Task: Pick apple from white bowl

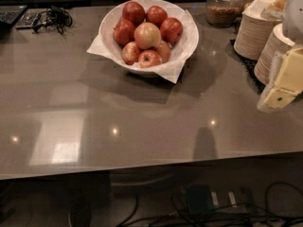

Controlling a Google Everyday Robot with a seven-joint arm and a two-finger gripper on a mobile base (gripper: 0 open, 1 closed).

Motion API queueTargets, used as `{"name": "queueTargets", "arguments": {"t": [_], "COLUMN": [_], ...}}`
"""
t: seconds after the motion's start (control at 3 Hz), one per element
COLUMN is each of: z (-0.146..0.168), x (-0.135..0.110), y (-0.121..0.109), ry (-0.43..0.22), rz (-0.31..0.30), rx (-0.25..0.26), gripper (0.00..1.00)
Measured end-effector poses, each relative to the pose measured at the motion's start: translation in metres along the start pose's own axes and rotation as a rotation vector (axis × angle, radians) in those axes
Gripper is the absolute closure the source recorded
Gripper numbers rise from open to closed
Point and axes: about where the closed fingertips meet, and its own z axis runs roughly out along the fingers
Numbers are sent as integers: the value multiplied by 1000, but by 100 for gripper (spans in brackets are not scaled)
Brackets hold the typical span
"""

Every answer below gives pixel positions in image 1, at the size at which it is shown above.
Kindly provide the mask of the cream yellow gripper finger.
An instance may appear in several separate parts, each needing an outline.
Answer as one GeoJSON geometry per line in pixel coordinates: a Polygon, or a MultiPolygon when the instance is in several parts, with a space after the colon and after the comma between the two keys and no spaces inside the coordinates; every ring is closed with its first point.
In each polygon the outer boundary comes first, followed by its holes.
{"type": "Polygon", "coordinates": [[[257,109],[265,113],[282,110],[303,92],[303,47],[294,46],[285,54],[276,52],[269,83],[261,93],[257,109]]]}

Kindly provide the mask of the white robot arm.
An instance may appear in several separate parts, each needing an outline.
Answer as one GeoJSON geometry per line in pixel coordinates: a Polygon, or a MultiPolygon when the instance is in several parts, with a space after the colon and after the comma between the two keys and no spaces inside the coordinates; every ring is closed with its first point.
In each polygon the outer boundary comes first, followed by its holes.
{"type": "Polygon", "coordinates": [[[291,104],[303,92],[303,0],[287,0],[282,34],[294,42],[285,54],[276,52],[269,83],[262,91],[257,109],[272,113],[291,104]]]}

